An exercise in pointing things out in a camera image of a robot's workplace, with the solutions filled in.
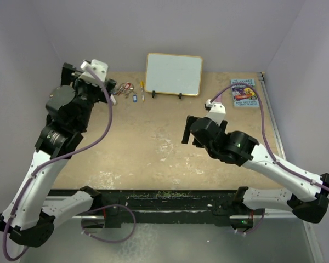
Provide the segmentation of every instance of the tabletop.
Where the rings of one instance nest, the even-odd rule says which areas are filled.
[[[53,188],[78,189],[88,185],[95,189],[153,190],[232,190],[240,186],[281,188],[277,183],[254,171],[211,159],[202,148],[189,141],[181,144],[187,115],[203,117],[204,104],[230,84],[231,78],[254,78],[265,108],[265,131],[274,153],[278,153],[275,133],[265,97],[256,73],[203,73],[199,96],[145,93],[141,100],[140,81],[145,72],[109,72],[118,83],[131,82],[138,102],[132,96],[116,96],[111,129],[106,138],[91,149],[69,160]],[[260,108],[233,106],[232,93],[222,96],[226,108],[228,132],[243,131],[261,143]],[[109,117],[107,105],[95,104],[88,131],[79,148],[96,140],[104,131]]]

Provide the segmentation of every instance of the book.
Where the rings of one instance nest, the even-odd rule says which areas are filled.
[[[230,80],[231,84],[238,82],[249,84],[254,88],[256,87],[253,78],[233,78]],[[259,107],[256,94],[251,88],[237,85],[231,87],[231,91],[235,107]]]

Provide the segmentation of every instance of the gray wall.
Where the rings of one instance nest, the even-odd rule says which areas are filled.
[[[0,1],[0,212],[27,172],[60,66],[31,5]]]
[[[306,0],[266,71],[287,158],[329,173],[329,0]],[[315,225],[329,263],[329,210]]]
[[[148,52],[199,55],[206,71],[264,71],[304,0],[35,0],[64,61],[144,71]]]

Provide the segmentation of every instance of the whiteboard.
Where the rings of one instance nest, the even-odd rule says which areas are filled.
[[[198,96],[202,57],[148,53],[145,91]]]

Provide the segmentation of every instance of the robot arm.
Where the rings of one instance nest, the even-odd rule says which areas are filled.
[[[85,70],[86,66],[90,66],[105,83],[110,94],[116,83],[106,79],[107,64],[92,60],[85,61],[81,68]],[[16,196],[0,214],[0,231],[4,231],[6,224],[10,222],[10,239],[15,243],[39,247],[51,236],[53,230],[66,220],[81,212],[102,206],[101,194],[86,186],[63,201],[43,207],[56,177],[68,159],[51,163],[41,169],[36,176],[32,176],[32,172],[41,164],[76,149],[83,139],[81,133],[87,130],[92,108],[99,101],[106,102],[105,96],[92,75],[64,64],[61,85],[52,91],[46,104],[47,124],[35,144],[36,150],[30,168]],[[15,217],[12,217],[11,211],[17,199],[21,201]]]
[[[257,171],[285,187],[280,190],[240,187],[237,200],[250,209],[270,208],[292,211],[302,220],[320,222],[328,207],[328,191],[279,167],[270,157],[266,147],[255,138],[242,131],[226,133],[225,107],[221,103],[208,100],[205,108],[209,110],[205,117],[187,117],[182,143],[187,144],[192,134],[194,136],[192,144],[205,148],[211,158]],[[288,169],[329,187],[329,174],[313,174],[279,156],[275,155],[275,157]]]

